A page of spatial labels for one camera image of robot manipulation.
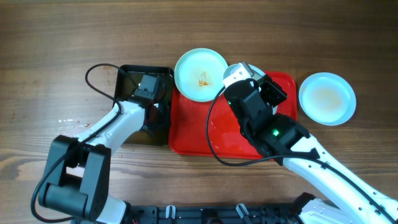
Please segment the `white plate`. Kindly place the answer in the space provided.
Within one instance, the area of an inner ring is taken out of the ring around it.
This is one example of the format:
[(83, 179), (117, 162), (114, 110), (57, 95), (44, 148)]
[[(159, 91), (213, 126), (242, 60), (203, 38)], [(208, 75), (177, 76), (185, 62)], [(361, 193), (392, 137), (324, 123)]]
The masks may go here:
[(223, 85), (223, 75), (228, 68), (226, 60), (214, 50), (192, 49), (183, 54), (174, 70), (175, 85), (189, 100), (213, 100)]
[[(223, 78), (227, 78), (228, 76), (230, 76), (231, 71), (233, 70), (233, 68), (236, 66), (236, 64), (232, 64), (230, 65), (225, 71), (224, 71), (224, 76)], [(251, 70), (254, 72), (254, 79), (255, 80), (259, 80), (261, 77), (265, 76), (266, 74), (259, 68), (257, 68), (254, 65), (249, 64)], [(274, 106), (272, 108), (272, 113), (276, 114), (277, 112), (277, 106)]]
[(356, 111), (356, 95), (340, 76), (319, 72), (307, 77), (298, 91), (303, 112), (317, 123), (337, 126), (347, 122)]

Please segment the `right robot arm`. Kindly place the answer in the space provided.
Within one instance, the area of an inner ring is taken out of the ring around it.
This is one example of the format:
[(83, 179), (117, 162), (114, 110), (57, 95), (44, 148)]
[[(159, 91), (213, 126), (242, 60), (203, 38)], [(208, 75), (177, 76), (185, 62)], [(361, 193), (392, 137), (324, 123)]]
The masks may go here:
[(265, 159), (303, 177), (353, 223), (397, 223), (397, 201), (337, 161), (301, 124), (282, 114), (240, 120), (241, 133)]

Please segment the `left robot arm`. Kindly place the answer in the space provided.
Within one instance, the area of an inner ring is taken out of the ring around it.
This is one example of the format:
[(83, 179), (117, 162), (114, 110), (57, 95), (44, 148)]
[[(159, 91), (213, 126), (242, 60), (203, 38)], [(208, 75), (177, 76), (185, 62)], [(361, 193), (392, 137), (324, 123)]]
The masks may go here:
[[(111, 156), (136, 132), (168, 131), (170, 106), (163, 101), (117, 101), (91, 129), (74, 137), (57, 136), (32, 194), (33, 216), (44, 223), (134, 222), (131, 204), (109, 195)], [(62, 220), (44, 218), (36, 205), (66, 216)]]

